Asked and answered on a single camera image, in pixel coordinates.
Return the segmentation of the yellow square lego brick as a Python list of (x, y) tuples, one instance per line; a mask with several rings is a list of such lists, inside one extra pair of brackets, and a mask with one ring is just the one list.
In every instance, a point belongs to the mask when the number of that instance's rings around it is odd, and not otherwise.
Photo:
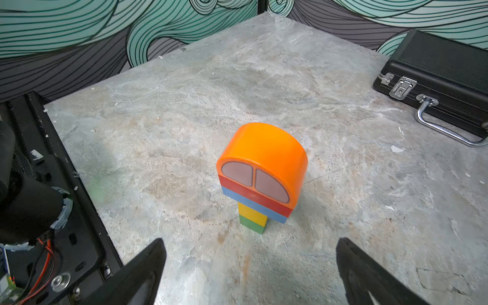
[(242, 204), (238, 203), (239, 214), (246, 219), (258, 224), (259, 226), (265, 227), (268, 217), (264, 214)]

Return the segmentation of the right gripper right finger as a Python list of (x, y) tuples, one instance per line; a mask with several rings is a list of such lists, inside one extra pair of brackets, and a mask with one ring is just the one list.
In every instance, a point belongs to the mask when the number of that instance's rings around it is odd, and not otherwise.
[(348, 238), (336, 246), (336, 262), (349, 304), (427, 304)]

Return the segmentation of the red long lego brick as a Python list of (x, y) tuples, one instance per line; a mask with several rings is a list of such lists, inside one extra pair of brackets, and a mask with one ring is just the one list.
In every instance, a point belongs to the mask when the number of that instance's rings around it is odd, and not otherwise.
[(224, 186), (225, 188), (228, 188), (234, 191), (235, 193), (241, 194), (242, 196), (252, 200), (253, 202), (256, 202), (264, 207), (267, 207), (275, 212), (278, 212), (283, 216), (286, 216), (286, 218), (288, 218), (292, 213), (292, 209), (256, 191), (253, 191), (252, 189), (246, 188), (245, 186), (242, 186), (239, 183), (233, 182), (232, 180), (229, 180), (228, 178), (222, 175), (219, 175), (219, 180), (222, 187)]

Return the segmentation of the light blue long lego brick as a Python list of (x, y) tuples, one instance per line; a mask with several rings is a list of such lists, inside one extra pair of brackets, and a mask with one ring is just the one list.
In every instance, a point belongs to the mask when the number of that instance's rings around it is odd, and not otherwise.
[(275, 221), (278, 221), (282, 224), (286, 223), (286, 221), (287, 221), (286, 216), (283, 216), (283, 215), (279, 214), (278, 212), (275, 212), (275, 211), (273, 211), (267, 207), (264, 207), (264, 206), (262, 206), (256, 202), (253, 202), (252, 200), (242, 196), (241, 194), (235, 193), (234, 191), (232, 191), (228, 188), (225, 188), (224, 186), (222, 187), (222, 192), (226, 196), (236, 200), (239, 203), (244, 204), (246, 207), (249, 207), (253, 210), (256, 210), (259, 213), (264, 214), (265, 216), (270, 217)]

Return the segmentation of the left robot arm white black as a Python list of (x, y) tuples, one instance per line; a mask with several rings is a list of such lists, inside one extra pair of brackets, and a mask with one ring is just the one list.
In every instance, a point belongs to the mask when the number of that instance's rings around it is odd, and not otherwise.
[(17, 149), (13, 130), (1, 122), (1, 248), (28, 251), (48, 231), (63, 229), (73, 208), (70, 194), (39, 181)]

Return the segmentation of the light green square lego brick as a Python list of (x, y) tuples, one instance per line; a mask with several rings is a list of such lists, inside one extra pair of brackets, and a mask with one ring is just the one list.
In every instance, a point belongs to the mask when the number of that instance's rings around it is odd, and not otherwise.
[(257, 232), (260, 235), (262, 235), (264, 233), (264, 230), (265, 230), (264, 226), (261, 226), (255, 222), (251, 221), (250, 219), (244, 217), (244, 216), (239, 216), (239, 218), (240, 218), (240, 224), (242, 226), (245, 226), (245, 227), (249, 228), (250, 230)]

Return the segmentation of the orange half-round block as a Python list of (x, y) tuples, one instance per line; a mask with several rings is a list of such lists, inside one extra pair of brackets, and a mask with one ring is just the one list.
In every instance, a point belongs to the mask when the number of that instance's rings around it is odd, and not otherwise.
[(295, 209), (308, 167), (300, 143), (266, 123), (237, 129), (217, 164), (218, 175)]

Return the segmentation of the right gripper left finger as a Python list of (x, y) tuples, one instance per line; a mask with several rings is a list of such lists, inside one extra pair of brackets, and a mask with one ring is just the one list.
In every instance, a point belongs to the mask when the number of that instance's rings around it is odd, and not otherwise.
[(161, 238), (157, 238), (80, 303), (87, 305), (154, 304), (165, 262), (165, 245)]

